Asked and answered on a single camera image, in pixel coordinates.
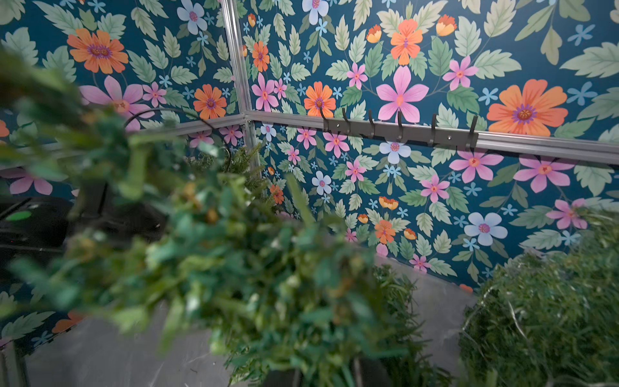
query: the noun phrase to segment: concrete floor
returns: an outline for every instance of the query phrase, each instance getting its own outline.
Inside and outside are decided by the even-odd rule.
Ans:
[[[377,264],[382,263],[391,264],[417,281],[415,311],[425,321],[423,337],[431,340],[426,351],[433,363],[456,373],[458,329],[464,322],[462,311],[475,303],[475,297],[412,267],[377,258]],[[208,333],[177,339],[165,355],[157,351],[164,318],[162,310],[147,332],[133,337],[120,336],[105,321],[84,320],[26,358],[30,387],[228,386],[224,359],[210,354]]]

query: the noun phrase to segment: green leaf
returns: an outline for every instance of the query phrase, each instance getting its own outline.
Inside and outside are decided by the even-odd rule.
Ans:
[[[52,6],[42,1],[33,1],[33,3],[35,3],[41,11],[45,12],[45,18],[52,22],[54,27],[59,28],[60,31],[67,35],[77,35],[76,30],[84,27],[81,20],[61,6]]]
[[[509,224],[526,228],[546,227],[554,222],[553,219],[546,216],[550,211],[552,211],[552,208],[547,206],[533,206],[518,212],[518,218],[512,220]]]
[[[449,43],[443,42],[439,38],[432,40],[432,49],[428,52],[430,60],[430,71],[432,74],[442,77],[449,71],[449,63],[453,57],[453,50],[449,48]]]
[[[148,12],[140,7],[135,7],[133,11],[131,11],[131,20],[135,21],[136,27],[139,28],[144,35],[148,35],[153,40],[157,40],[157,29]]]
[[[174,82],[179,85],[186,85],[191,81],[196,80],[197,76],[183,66],[174,66],[170,71],[170,76]]]
[[[475,61],[475,67],[479,69],[475,75],[481,79],[504,77],[505,72],[522,70],[520,63],[511,59],[511,53],[501,50],[484,51]]]
[[[531,15],[527,21],[527,25],[516,35],[516,41],[525,39],[534,32],[540,32],[546,27],[546,23],[548,23],[554,8],[555,6],[548,6]]]
[[[144,58],[143,56],[139,56],[133,51],[127,50],[127,54],[129,54],[129,64],[133,68],[133,71],[136,73],[137,77],[147,84],[151,84],[157,73],[153,70],[153,66]]]
[[[469,213],[469,208],[467,207],[469,201],[460,188],[449,186],[445,191],[449,194],[449,197],[445,200],[445,203],[447,203],[449,207],[456,211],[462,211],[465,214]]]
[[[606,78],[619,72],[619,45],[603,42],[601,47],[588,47],[584,53],[565,62],[562,69],[576,70],[577,76]]]
[[[124,26],[125,19],[127,19],[125,15],[107,14],[106,16],[101,16],[101,20],[97,22],[97,25],[101,31],[109,33],[111,39],[120,39],[127,28]]]

